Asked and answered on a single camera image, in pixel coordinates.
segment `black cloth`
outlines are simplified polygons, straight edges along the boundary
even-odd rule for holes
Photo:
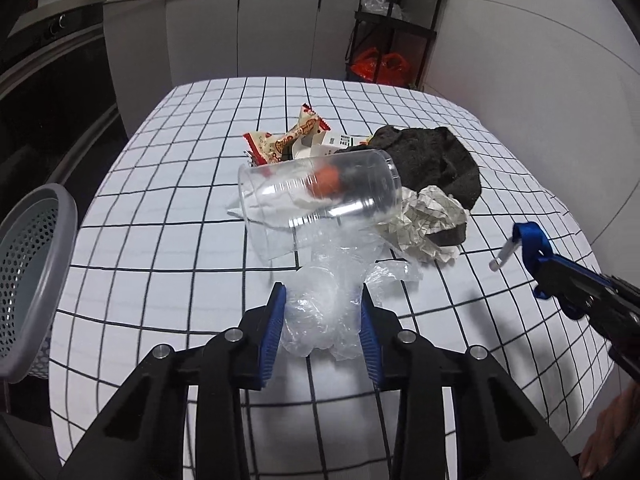
[[[366,146],[341,151],[385,150],[393,159],[402,185],[420,192],[438,186],[444,193],[471,209],[482,191],[480,171],[462,143],[444,126],[398,130],[382,126]],[[466,224],[442,231],[429,238],[440,246],[461,244]]]

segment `table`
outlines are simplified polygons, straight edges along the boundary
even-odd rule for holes
[[[566,207],[472,114],[438,97],[392,87],[302,78],[202,81],[170,92],[105,177],[78,234],[54,319],[50,406],[61,460],[153,346],[200,346],[264,304],[274,281],[304,265],[264,267],[244,223],[226,214],[246,163],[249,130],[284,132],[309,103],[333,129],[367,137],[384,124],[447,126],[481,168],[462,255],[425,264],[418,283],[384,297],[402,325],[436,346],[482,344],[511,373],[560,438],[580,422],[612,367],[605,341],[555,300],[537,301],[519,258],[488,262],[515,221],[535,220],[556,252],[598,264]],[[392,257],[382,254],[381,258]],[[446,402],[449,473],[455,426]],[[196,387],[190,388],[184,477],[193,477]],[[282,349],[262,392],[242,393],[250,469],[259,478],[388,478],[398,394],[377,394],[362,359]]]

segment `laundry basket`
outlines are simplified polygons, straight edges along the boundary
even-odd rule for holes
[[[30,192],[0,224],[0,379],[17,383],[34,361],[36,375],[46,373],[77,228],[76,203],[59,184]]]

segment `plastic cup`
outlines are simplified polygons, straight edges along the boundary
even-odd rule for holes
[[[400,177],[381,150],[299,158],[238,171],[249,239],[268,262],[331,243],[336,230],[360,230],[399,213]]]

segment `human hand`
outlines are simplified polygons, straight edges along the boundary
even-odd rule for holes
[[[640,385],[628,388],[598,416],[596,431],[589,437],[580,454],[578,468],[583,478],[602,469],[616,450],[616,439],[633,425],[640,412]]]

